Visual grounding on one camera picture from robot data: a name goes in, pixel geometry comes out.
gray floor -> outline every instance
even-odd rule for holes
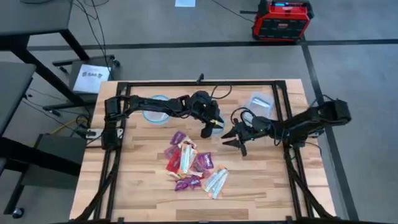
[[[256,10],[258,0],[219,0],[239,10]],[[398,38],[395,10],[398,1],[312,1],[315,18],[306,32],[308,40],[393,39]],[[174,8],[173,0],[110,0],[98,8],[107,44],[251,40],[251,24],[210,0],[197,0],[195,8]],[[74,7],[70,29],[81,44],[95,44],[85,16]],[[38,35],[29,45],[65,45],[58,34]],[[309,101],[314,94],[301,47],[223,47],[197,49],[109,50],[122,63],[123,80],[197,78],[301,78]],[[361,220],[398,223],[398,168],[395,116],[398,91],[394,89],[398,69],[398,46],[354,45],[310,47],[320,86],[325,94],[346,100],[353,116],[350,124],[335,128],[354,202]],[[101,55],[99,50],[89,55]],[[72,51],[33,52],[60,78],[68,77],[53,68],[51,61],[75,57]],[[0,52],[0,60],[18,62],[10,53]],[[35,75],[32,88],[63,98]],[[58,100],[33,91],[39,104]],[[60,121],[74,118],[63,114]],[[6,136],[32,144],[39,133],[58,127],[53,120],[26,105],[20,105]],[[325,140],[321,146],[327,149]],[[333,200],[339,215],[341,198],[335,186],[328,155],[323,155]],[[0,181],[0,210],[4,208],[17,174],[6,172]],[[68,218],[73,191],[27,187],[20,206],[24,218],[0,216],[1,223],[49,223]]]

desk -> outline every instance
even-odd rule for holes
[[[104,100],[115,95],[117,84],[102,84],[92,128],[103,127]],[[306,110],[308,103],[301,80],[286,80],[286,84],[293,114]],[[213,86],[135,86],[131,88],[131,95],[150,97],[162,94],[173,98],[191,95],[197,90],[212,89]],[[227,91],[227,86],[220,86],[215,95],[224,95]],[[243,105],[252,91],[272,95],[269,86],[234,86],[229,97],[218,100],[223,117],[229,118],[232,110]],[[224,133],[231,129],[229,120],[226,120]],[[127,222],[274,221],[285,220],[287,215],[294,217],[282,146],[275,147],[271,138],[257,139],[247,142],[248,155],[242,157],[239,150],[222,145],[219,137],[200,138],[202,126],[193,118],[171,118],[168,123],[156,126],[148,123],[140,111],[130,115],[124,132],[113,220],[124,217]],[[212,152],[215,165],[222,164],[230,170],[221,199],[209,199],[201,189],[174,192],[175,183],[166,175],[168,160],[164,158],[163,150],[169,146],[170,138],[178,130],[187,133],[198,144],[200,152]],[[301,152],[310,190],[325,209],[334,214],[319,149],[308,144]],[[70,218],[77,217],[96,193],[103,156],[104,151],[100,148],[86,149]],[[106,201],[104,197],[101,217],[104,217]],[[303,200],[300,202],[302,213],[305,214]]]
[[[36,65],[36,72],[74,104],[84,101],[74,94],[53,72],[38,61],[27,49],[30,35],[59,32],[81,60],[89,56],[68,30],[72,4],[69,0],[45,4],[24,4],[20,0],[0,3],[0,50],[10,50],[25,63]]]
[[[0,136],[25,95],[34,72],[34,65],[0,62]]]

clear bowl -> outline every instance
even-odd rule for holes
[[[169,100],[169,98],[165,95],[155,95],[151,98],[155,100]],[[142,114],[144,115],[144,118],[152,124],[165,124],[170,118],[169,115],[161,112],[144,111]]]
[[[247,100],[244,106],[251,110],[256,116],[269,118],[274,107],[274,97],[259,91],[255,91],[252,93],[250,99]],[[251,124],[253,116],[251,116],[250,113],[244,113],[243,118],[246,124]]]

wooden tabletop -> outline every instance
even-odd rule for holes
[[[301,80],[286,80],[286,84],[293,115],[305,111],[308,103]],[[116,86],[117,82],[102,84],[92,128],[103,128],[104,100],[115,95]],[[175,98],[191,95],[197,90],[212,89],[213,86],[138,86],[132,88],[131,94]],[[220,86],[215,96],[222,96],[227,91],[228,86]],[[232,110],[242,106],[253,91],[272,95],[270,86],[234,86],[228,97],[218,100],[221,113],[226,118],[224,133],[231,129],[228,118]],[[272,117],[277,119],[275,110]],[[219,136],[202,139],[201,128],[203,124],[193,118],[170,118],[166,124],[155,125],[146,121],[141,111],[130,115],[124,133],[113,220],[124,217],[129,222],[251,221],[285,220],[287,215],[294,217],[282,146],[275,147],[271,138],[260,138],[247,142],[248,155],[242,157],[239,150],[222,145]],[[176,131],[187,133],[198,145],[199,152],[212,152],[216,166],[224,165],[229,169],[220,199],[210,199],[202,189],[174,191],[175,182],[165,170],[168,160],[163,150],[169,147],[170,138]],[[308,141],[317,144],[316,140]],[[309,189],[328,212],[335,214],[319,149],[307,144],[301,152]],[[70,218],[77,217],[96,193],[103,156],[104,151],[100,148],[86,150]],[[301,191],[299,194],[305,214]],[[104,212],[102,209],[101,217],[104,217]]]

portable generator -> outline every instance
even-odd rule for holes
[[[252,35],[256,40],[297,41],[313,18],[308,1],[261,0]]]

